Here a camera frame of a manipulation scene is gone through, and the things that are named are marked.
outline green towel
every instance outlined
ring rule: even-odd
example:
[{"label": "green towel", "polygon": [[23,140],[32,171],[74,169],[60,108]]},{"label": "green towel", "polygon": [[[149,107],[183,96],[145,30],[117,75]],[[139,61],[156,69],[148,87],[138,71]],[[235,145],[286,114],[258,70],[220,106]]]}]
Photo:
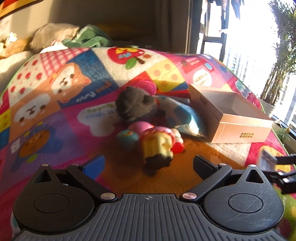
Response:
[{"label": "green towel", "polygon": [[94,25],[86,25],[72,40],[64,39],[63,45],[69,48],[76,47],[112,47],[112,39]]}]

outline gray plastic base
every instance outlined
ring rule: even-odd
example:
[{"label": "gray plastic base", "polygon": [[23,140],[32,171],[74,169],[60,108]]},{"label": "gray plastic base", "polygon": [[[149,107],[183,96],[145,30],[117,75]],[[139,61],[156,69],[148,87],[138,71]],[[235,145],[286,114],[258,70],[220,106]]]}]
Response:
[{"label": "gray plastic base", "polygon": [[14,241],[284,241],[274,230],[241,235],[212,224],[200,207],[179,201],[174,194],[124,194],[102,204],[95,216],[74,231],[40,235],[22,231]]}]

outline red gingham pattern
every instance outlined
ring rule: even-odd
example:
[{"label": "red gingham pattern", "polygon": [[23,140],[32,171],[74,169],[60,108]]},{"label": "red gingham pattern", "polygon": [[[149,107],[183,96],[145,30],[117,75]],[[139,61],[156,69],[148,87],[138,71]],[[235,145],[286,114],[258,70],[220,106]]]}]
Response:
[{"label": "red gingham pattern", "polygon": [[59,67],[89,48],[69,48],[40,54],[42,65],[47,76],[52,75]]}]

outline patchwork blanket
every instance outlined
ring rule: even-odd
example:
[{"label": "patchwork blanket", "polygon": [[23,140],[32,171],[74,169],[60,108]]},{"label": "patchwork blanket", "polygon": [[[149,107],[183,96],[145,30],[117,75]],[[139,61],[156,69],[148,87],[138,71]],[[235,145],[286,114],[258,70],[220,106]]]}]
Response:
[{"label": "patchwork blanket", "polygon": [[[125,152],[115,141],[126,126],[114,101],[127,86],[143,79],[154,82],[158,93],[185,90],[190,83],[231,89],[261,108],[257,97],[208,55],[112,47],[70,48],[33,56],[0,97],[1,241],[11,239],[16,228],[11,218],[13,202],[42,163],[64,168],[102,154],[106,161],[96,181],[118,195],[179,195],[201,181],[192,168],[196,154],[235,169],[256,163],[263,147],[274,155],[286,155],[272,131],[264,143],[252,144],[209,144],[185,137],[186,152],[175,155],[171,166],[155,177],[146,176],[141,155]],[[278,168],[290,171],[292,167]],[[294,240],[296,196],[281,198],[285,215],[279,229]]]}]

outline metal pin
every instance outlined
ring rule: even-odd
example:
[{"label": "metal pin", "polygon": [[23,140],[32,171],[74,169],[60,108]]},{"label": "metal pin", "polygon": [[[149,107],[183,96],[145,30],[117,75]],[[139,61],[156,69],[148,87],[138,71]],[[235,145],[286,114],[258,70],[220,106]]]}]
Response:
[{"label": "metal pin", "polygon": [[192,193],[192,192],[186,192],[186,193],[183,193],[182,197],[184,199],[192,200],[192,199],[196,199],[197,195],[195,193]]},{"label": "metal pin", "polygon": [[110,192],[106,192],[106,193],[103,193],[101,195],[101,198],[102,199],[105,199],[105,200],[112,200],[115,198],[115,194],[114,193],[110,193]]}]

